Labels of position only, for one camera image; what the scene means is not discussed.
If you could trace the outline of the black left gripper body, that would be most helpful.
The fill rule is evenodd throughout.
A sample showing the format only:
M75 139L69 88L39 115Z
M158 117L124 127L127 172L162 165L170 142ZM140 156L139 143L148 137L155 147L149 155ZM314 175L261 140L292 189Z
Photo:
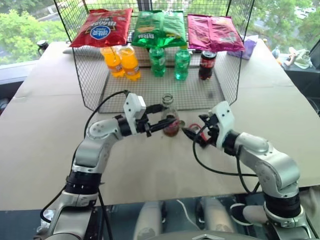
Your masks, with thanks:
M145 112L143 113L142 117L140 119L136 119L136 131L138 133L146 133L147 137L151 137L151 125L149 124L149 118L148 114L151 113L152 107L147 106Z

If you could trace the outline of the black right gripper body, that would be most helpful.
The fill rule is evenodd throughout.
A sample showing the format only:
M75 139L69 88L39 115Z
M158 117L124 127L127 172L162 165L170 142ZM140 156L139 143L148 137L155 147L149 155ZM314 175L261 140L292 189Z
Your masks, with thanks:
M219 123L219 120L215 114L211 116L207 115L205 118L205 125L208 129L207 134L209 136L207 143L209 143L210 145L213 145L214 147L217 146L217 140L220 132L218 123Z

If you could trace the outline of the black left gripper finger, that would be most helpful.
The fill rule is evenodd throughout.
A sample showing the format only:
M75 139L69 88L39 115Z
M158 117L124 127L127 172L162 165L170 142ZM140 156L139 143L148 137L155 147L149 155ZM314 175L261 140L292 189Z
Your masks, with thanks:
M146 107L146 114L156 114L160 113L165 109L162 104L153 104Z
M173 122L177 119L175 117L167 117L165 119L160 120L158 123L152 124L149 128L151 133L163 130L169 127Z

